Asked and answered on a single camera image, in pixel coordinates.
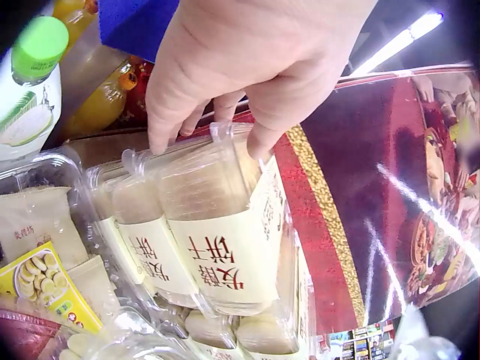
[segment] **stacked packages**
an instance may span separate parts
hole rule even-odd
[[[0,174],[12,293],[91,331],[127,297],[201,359],[307,359],[310,275],[275,156],[249,157],[250,128],[212,124],[83,175],[58,152]]]

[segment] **blue fabric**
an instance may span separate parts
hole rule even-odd
[[[101,0],[102,44],[154,62],[178,0]]]

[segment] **green bottle cap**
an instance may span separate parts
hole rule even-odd
[[[42,78],[58,64],[68,45],[68,30],[51,16],[34,18],[12,49],[12,68],[28,78]]]

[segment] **ceiling light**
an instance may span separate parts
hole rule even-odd
[[[391,58],[400,50],[406,48],[418,38],[424,36],[429,31],[432,31],[443,21],[443,15],[438,12],[428,12],[419,18],[416,22],[410,25],[407,29],[402,31],[393,38],[387,45],[381,48],[370,59],[365,61],[358,69],[356,69],[350,76],[362,76],[380,65],[385,60]]]

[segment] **gold trim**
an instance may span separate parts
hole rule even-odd
[[[353,263],[352,253],[348,246],[347,237],[340,220],[340,215],[325,181],[315,153],[308,142],[307,136],[300,125],[296,125],[287,131],[287,137],[297,155],[303,171],[307,175],[308,182],[315,194],[315,199],[322,211],[327,224],[328,232],[335,246],[336,255],[340,261],[348,292],[352,300],[353,310],[357,318],[358,326],[363,326],[364,305],[358,282],[357,271]]]

